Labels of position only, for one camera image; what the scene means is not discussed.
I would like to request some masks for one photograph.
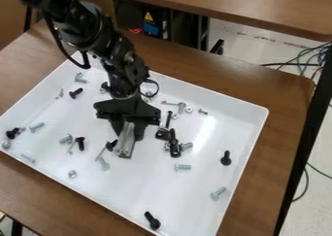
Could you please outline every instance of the white tray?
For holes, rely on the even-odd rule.
[[[193,108],[192,114],[184,113],[172,120],[171,127],[181,142],[192,142],[194,147],[183,152],[181,158],[172,158],[163,150],[164,142],[154,138],[157,127],[148,126],[131,159],[104,153],[111,169],[103,172],[94,158],[106,141],[116,139],[116,134],[107,120],[95,116],[93,103],[110,97],[99,90],[100,84],[108,80],[106,73],[100,71],[102,67],[96,60],[90,60],[95,68],[87,71],[65,61],[0,118],[3,134],[39,121],[46,124],[35,134],[26,130],[13,140],[9,150],[2,151],[148,231],[144,212],[150,211],[161,222],[157,231],[151,231],[156,235],[215,235],[268,110],[150,72],[160,85],[150,104],[162,111],[163,122],[167,111],[177,108],[161,105],[162,100],[183,101]],[[83,72],[88,84],[74,83],[78,72]],[[73,100],[68,91],[78,87],[84,92]],[[65,95],[55,99],[60,88],[64,88]],[[151,84],[142,87],[143,91],[153,89]],[[209,114],[198,114],[199,109]],[[59,145],[58,140],[67,133],[86,138],[84,152],[75,147],[73,155],[66,153],[68,145]],[[231,152],[232,164],[228,167],[220,164],[225,151]],[[35,163],[22,158],[22,153],[35,158]],[[192,169],[176,172],[177,162],[191,164]],[[77,171],[76,179],[69,179],[71,170]],[[210,193],[221,186],[227,191],[219,200],[212,200]]]

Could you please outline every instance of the wooden table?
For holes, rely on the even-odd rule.
[[[218,235],[272,235],[313,83],[240,60],[145,36],[127,36],[152,70],[270,110]],[[43,23],[4,48],[0,52],[0,113],[64,60]],[[0,210],[43,235],[147,235],[144,229],[3,153],[0,176]]]
[[[332,40],[332,0],[136,0],[318,41]]]

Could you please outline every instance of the table leg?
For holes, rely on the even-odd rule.
[[[281,232],[283,222],[288,213],[296,188],[301,180],[302,173],[313,149],[316,136],[330,104],[332,97],[332,46],[328,49],[325,55],[325,60],[319,82],[307,112],[300,143],[297,148],[293,167],[283,197],[282,207],[276,223],[274,236],[278,236]]]

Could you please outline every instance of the robotic arm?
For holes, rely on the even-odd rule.
[[[143,139],[146,127],[160,122],[160,111],[141,97],[143,82],[157,85],[149,79],[149,68],[128,39],[114,31],[111,19],[96,6],[78,0],[21,1],[43,12],[55,42],[74,64],[90,68],[88,52],[100,59],[109,76],[113,99],[95,103],[94,108],[97,117],[107,119],[119,136],[118,155],[130,158],[135,142]],[[61,40],[81,52],[83,64],[66,52]]]

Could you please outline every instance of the bolt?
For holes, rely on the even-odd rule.
[[[30,126],[29,128],[32,133],[35,133],[38,129],[42,128],[44,125],[45,124],[43,122],[39,122],[35,125]]]
[[[68,144],[72,144],[72,143],[73,143],[73,140],[74,140],[73,136],[72,136],[71,134],[68,134],[66,137],[60,139],[60,140],[59,140],[59,143],[60,143],[61,145],[64,145],[64,144],[66,144],[66,143],[68,143]]]
[[[199,113],[199,114],[203,114],[203,115],[207,115],[207,114],[208,114],[208,112],[205,112],[205,111],[203,111],[202,109],[199,109],[199,110],[198,110],[198,113]]]
[[[110,169],[110,164],[107,163],[103,157],[99,157],[99,162],[102,165],[102,170],[103,171],[108,171]]]
[[[26,154],[21,154],[21,156],[23,158],[25,158],[26,160],[28,160],[29,162],[31,162],[31,163],[35,163],[36,162],[36,160],[34,158],[32,158],[32,157],[30,157],[30,156],[28,156]]]
[[[75,171],[75,170],[71,170],[69,173],[68,173],[68,177],[70,179],[74,179],[78,176],[78,173]]]
[[[83,89],[80,87],[79,89],[75,90],[75,91],[70,91],[69,92],[69,96],[72,98],[72,99],[76,99],[76,96],[80,93],[83,92]]]
[[[168,111],[167,113],[168,113],[168,116],[167,116],[167,119],[166,119],[166,125],[165,125],[165,127],[169,128],[173,112],[172,111]]]
[[[232,159],[230,158],[229,154],[229,151],[225,151],[223,157],[220,160],[222,165],[228,166],[232,163]]]
[[[81,152],[84,151],[84,140],[85,140],[85,137],[80,137],[80,138],[75,139],[75,141],[78,142],[78,144],[79,144],[79,148],[80,148]]]
[[[226,187],[222,186],[222,187],[221,187],[220,189],[218,189],[217,191],[212,192],[212,193],[210,194],[210,196],[211,196],[211,198],[212,198],[214,201],[217,201],[218,198],[220,197],[220,195],[221,195],[224,191],[226,191]]]
[[[183,152],[193,147],[192,143],[180,144],[180,150]]]
[[[1,146],[3,149],[7,150],[12,146],[12,142],[9,139],[5,139]]]
[[[179,171],[179,170],[190,170],[191,169],[191,165],[190,164],[179,164],[179,163],[176,163],[174,165],[174,169],[176,171]]]
[[[150,212],[146,211],[144,213],[144,216],[149,221],[149,227],[151,227],[153,231],[157,230],[160,227],[160,221],[154,218]]]

